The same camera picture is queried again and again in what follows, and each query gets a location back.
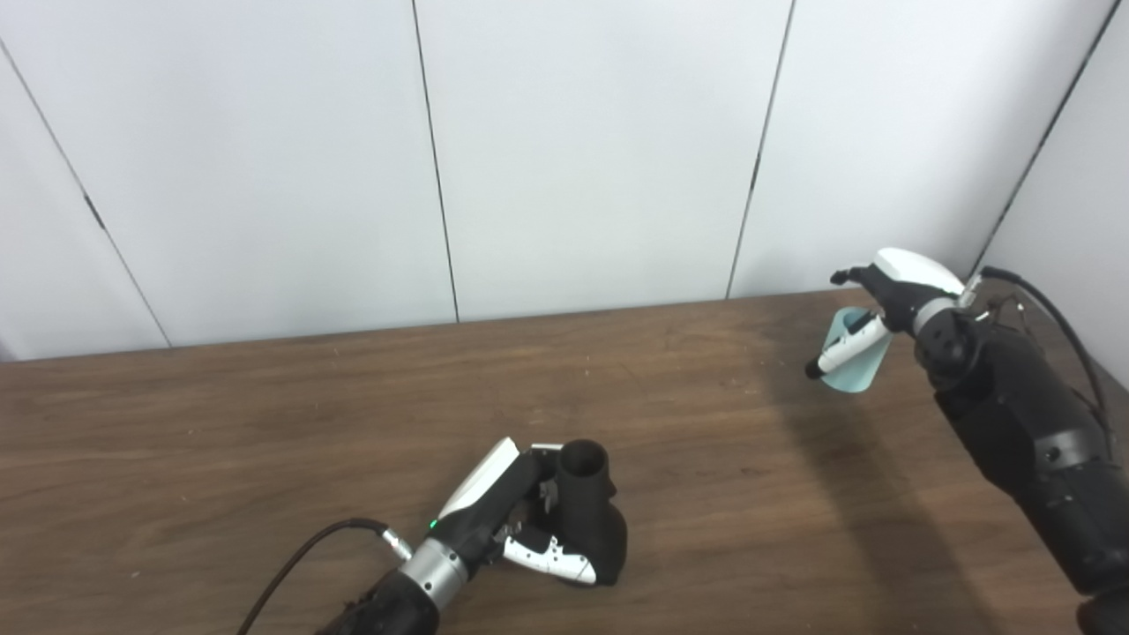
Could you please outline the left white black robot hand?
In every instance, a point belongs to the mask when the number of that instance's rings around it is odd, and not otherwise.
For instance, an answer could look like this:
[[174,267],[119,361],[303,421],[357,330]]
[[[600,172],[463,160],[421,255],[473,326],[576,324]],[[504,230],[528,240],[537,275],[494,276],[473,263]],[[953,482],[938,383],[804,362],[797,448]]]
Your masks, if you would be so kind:
[[511,522],[511,512],[525,503],[542,519],[554,508],[561,451],[561,444],[520,450],[510,437],[500,440],[460,482],[426,538],[450,551],[469,575],[504,558],[574,586],[596,586],[590,558],[567,545],[559,531],[533,521]]

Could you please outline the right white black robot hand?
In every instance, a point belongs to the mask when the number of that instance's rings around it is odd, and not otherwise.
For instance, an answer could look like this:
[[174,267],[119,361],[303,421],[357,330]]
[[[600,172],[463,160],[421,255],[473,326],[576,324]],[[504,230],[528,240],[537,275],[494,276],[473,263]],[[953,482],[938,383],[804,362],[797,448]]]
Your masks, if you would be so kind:
[[847,327],[804,367],[808,379],[823,379],[870,350],[885,337],[916,336],[940,310],[956,307],[965,284],[933,258],[900,247],[883,247],[869,266],[835,270],[835,286],[857,284],[878,303]]

